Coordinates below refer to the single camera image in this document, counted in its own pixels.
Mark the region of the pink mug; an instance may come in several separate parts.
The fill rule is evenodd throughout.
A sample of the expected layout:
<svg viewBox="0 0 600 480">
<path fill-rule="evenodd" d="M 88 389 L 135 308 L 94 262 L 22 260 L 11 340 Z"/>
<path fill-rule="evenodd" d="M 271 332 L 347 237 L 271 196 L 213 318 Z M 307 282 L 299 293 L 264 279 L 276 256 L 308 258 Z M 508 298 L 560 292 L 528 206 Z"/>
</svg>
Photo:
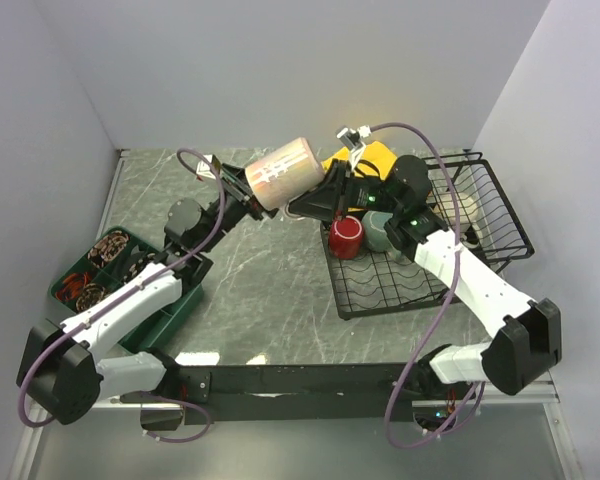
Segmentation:
<svg viewBox="0 0 600 480">
<path fill-rule="evenodd" d="M 247 183 L 267 211 L 279 209 L 290 219 L 304 216 L 290 211 L 290 202 L 311 191 L 325 178 L 325 170 L 304 137 L 298 137 L 245 168 Z"/>
</svg>

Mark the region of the red mug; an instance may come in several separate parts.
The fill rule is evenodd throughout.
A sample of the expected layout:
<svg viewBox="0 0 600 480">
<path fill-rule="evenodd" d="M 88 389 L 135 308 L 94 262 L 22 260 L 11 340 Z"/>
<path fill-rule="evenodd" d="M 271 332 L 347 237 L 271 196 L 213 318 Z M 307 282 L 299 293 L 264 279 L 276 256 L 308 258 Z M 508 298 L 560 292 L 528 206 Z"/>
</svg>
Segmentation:
<svg viewBox="0 0 600 480">
<path fill-rule="evenodd" d="M 341 260 L 354 259 L 361 248 L 364 229 L 360 220 L 354 216 L 346 216 L 335 220 L 328 236 L 329 251 Z"/>
</svg>

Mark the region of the green glazed mug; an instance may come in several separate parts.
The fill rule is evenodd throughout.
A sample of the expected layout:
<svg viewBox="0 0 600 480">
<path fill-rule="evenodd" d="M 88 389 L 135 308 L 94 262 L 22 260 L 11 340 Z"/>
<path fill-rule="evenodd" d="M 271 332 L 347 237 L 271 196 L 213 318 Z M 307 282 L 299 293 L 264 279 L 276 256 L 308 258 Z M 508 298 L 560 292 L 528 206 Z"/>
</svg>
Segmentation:
<svg viewBox="0 0 600 480">
<path fill-rule="evenodd" d="M 385 224 L 391 219 L 388 212 L 369 211 L 362 218 L 362 226 L 366 247 L 376 253 L 389 252 L 393 249 Z"/>
</svg>

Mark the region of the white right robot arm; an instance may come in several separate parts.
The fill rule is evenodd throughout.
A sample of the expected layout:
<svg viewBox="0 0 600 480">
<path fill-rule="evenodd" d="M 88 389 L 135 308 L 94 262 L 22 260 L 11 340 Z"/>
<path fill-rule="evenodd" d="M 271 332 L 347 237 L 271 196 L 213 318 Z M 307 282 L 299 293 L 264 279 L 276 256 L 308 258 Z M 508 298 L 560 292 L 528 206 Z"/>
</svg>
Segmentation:
<svg viewBox="0 0 600 480">
<path fill-rule="evenodd" d="M 487 381 L 516 395 L 561 361 L 561 312 L 551 300 L 535 300 L 508 284 L 467 249 L 433 210 L 432 190 L 428 165 L 413 155 L 399 157 L 383 179 L 359 177 L 335 162 L 289 210 L 329 224 L 349 208 L 389 214 L 383 229 L 391 246 L 443 283 L 489 335 L 486 343 L 431 352 L 418 374 L 421 392 L 440 398 L 455 383 Z"/>
</svg>

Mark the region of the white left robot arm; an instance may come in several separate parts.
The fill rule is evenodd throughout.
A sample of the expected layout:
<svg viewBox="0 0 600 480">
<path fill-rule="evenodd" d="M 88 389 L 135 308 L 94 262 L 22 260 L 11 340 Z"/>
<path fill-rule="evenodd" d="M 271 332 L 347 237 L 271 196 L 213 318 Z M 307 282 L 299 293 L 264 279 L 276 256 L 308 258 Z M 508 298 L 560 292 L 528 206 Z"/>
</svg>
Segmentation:
<svg viewBox="0 0 600 480">
<path fill-rule="evenodd" d="M 213 265 L 207 252 L 244 217 L 262 220 L 277 212 L 261 185 L 262 170 L 202 160 L 193 171 L 203 168 L 218 188 L 214 202 L 208 207 L 193 199 L 176 202 L 163 249 L 130 279 L 117 282 L 108 296 L 60 324 L 44 320 L 30 330 L 16 378 L 23 424 L 43 425 L 28 416 L 28 399 L 44 408 L 50 420 L 68 425 L 102 399 L 138 392 L 166 402 L 177 395 L 180 367 L 172 357 L 153 348 L 111 358 L 110 350 L 197 288 Z"/>
</svg>

